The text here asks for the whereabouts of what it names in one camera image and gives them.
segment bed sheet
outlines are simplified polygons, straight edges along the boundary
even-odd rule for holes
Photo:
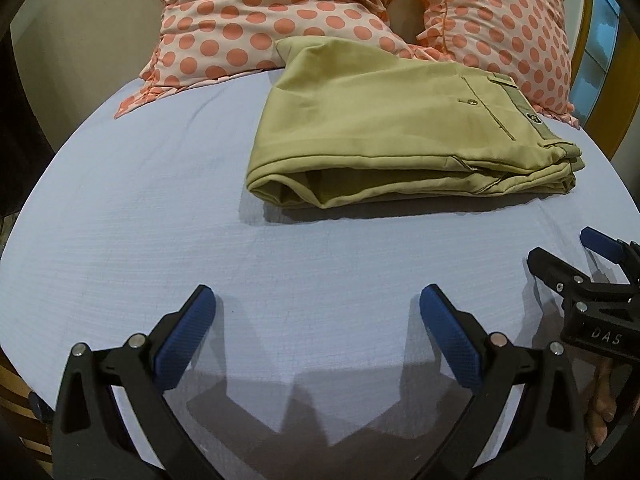
[[[528,273],[527,253],[542,246],[621,280],[578,234],[590,225],[638,239],[640,216],[591,139],[551,120],[586,163],[565,196],[278,210],[243,183],[279,74],[189,90],[114,121],[132,82],[99,108],[39,181],[0,260],[0,344],[54,406],[75,342],[119,346],[204,283],[218,314],[166,398],[226,478],[410,478],[469,398],[422,325],[422,288],[439,284],[488,332],[540,348],[559,334],[559,297]],[[584,386],[593,357],[570,356]],[[483,460],[518,398],[515,388]],[[121,391],[118,401],[155,461]]]

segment yellow-green pants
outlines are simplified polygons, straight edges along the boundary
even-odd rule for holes
[[[286,69],[246,177],[268,202],[566,193],[584,167],[580,149],[546,127],[508,76],[337,38],[287,38],[277,49]]]

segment mattress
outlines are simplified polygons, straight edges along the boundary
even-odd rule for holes
[[[148,333],[203,283],[218,314],[166,399],[226,478],[410,478],[469,399],[424,329],[422,288],[439,284],[488,332],[541,348],[558,337],[559,297],[529,274],[527,253],[541,246],[621,281],[578,235],[592,226],[638,239],[640,216],[585,132],[546,119],[584,154],[565,196],[266,205],[246,192],[244,172],[279,74],[192,89],[117,121],[139,83],[105,102],[18,218],[0,260],[0,343],[54,406],[74,343],[110,348]],[[594,357],[569,355],[584,387]],[[514,388],[482,460],[518,397]]]

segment blue rubber tip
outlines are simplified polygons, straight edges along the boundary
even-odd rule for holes
[[[590,249],[614,264],[619,264],[625,257],[625,251],[619,241],[591,227],[585,227],[582,230],[580,233],[580,241],[587,249]]]
[[[458,383],[477,394],[482,387],[481,356],[434,285],[422,290],[420,314],[436,339]]]
[[[210,288],[205,287],[156,354],[154,384],[161,392],[178,385],[215,315],[216,297]]]

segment pillow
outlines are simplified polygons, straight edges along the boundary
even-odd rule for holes
[[[274,42],[287,36],[335,36],[413,57],[388,27],[390,0],[163,1],[160,42],[141,73],[145,83],[116,117],[193,86],[283,67]]]
[[[536,111],[578,127],[562,1],[421,0],[418,42],[434,57],[509,75]]]

